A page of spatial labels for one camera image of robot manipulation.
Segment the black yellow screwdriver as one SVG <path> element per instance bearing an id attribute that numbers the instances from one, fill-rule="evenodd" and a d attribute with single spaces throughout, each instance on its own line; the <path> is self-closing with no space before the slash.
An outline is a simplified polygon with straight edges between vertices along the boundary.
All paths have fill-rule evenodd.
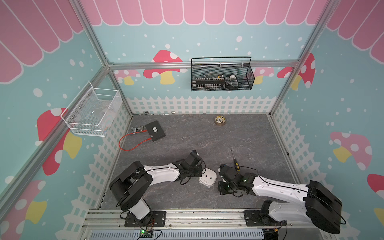
<path id="1" fill-rule="evenodd" d="M 237 159 L 235 158 L 233 150 L 231 150 L 231 154 L 232 154 L 232 157 L 233 157 L 233 162 L 234 162 L 235 169 L 236 169 L 237 172 L 240 172 L 241 168 L 240 168 L 240 165 L 239 165 Z"/>

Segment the white alarm clock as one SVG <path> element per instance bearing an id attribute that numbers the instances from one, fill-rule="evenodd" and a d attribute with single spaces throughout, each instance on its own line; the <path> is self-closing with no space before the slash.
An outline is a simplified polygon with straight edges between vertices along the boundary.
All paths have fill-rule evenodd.
<path id="1" fill-rule="evenodd" d="M 216 172 L 211 169 L 205 168 L 203 170 L 202 176 L 199 177 L 199 183 L 208 188 L 211 188 L 214 186 L 216 179 L 217 179 Z"/>

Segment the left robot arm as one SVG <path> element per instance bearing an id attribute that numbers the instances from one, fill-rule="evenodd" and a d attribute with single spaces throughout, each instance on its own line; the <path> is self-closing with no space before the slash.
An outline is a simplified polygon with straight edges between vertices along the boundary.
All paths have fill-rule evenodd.
<path id="1" fill-rule="evenodd" d="M 136 161 L 113 179 L 109 185 L 117 204 L 128 216 L 137 222 L 147 224 L 153 215 L 152 209 L 143 196 L 152 185 L 199 178 L 203 175 L 205 162 L 192 152 L 186 159 L 181 159 L 163 166 L 145 166 Z"/>

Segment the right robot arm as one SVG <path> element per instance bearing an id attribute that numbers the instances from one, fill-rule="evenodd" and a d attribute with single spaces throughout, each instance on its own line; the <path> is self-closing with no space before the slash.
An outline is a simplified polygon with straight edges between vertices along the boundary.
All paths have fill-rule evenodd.
<path id="1" fill-rule="evenodd" d="M 245 195 L 268 197 L 282 204 L 268 205 L 268 216 L 277 222 L 298 221 L 312 223 L 320 230 L 338 235 L 341 225 L 346 224 L 342 217 L 342 202 L 320 182 L 311 180 L 305 184 L 290 184 L 270 180 L 258 174 L 257 170 L 244 173 L 227 165 L 220 165 L 219 182 L 221 195 L 241 198 Z"/>

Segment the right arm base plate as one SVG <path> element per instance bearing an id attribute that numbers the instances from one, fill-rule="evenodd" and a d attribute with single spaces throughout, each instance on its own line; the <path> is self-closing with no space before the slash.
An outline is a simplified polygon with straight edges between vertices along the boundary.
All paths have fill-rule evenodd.
<path id="1" fill-rule="evenodd" d="M 287 221 L 278 222 L 269 214 L 257 210 L 244 211 L 244 220 L 247 227 L 274 227 L 281 228 L 287 225 Z"/>

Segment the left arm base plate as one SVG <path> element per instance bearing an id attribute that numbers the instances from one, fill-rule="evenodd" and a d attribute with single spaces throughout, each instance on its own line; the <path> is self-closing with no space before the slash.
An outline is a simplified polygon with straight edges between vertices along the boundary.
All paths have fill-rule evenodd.
<path id="1" fill-rule="evenodd" d="M 132 213 L 129 213 L 125 218 L 125 228 L 138 228 L 138 227 L 155 227 L 163 228 L 165 226 L 166 211 L 150 211 L 143 219 L 139 220 Z"/>

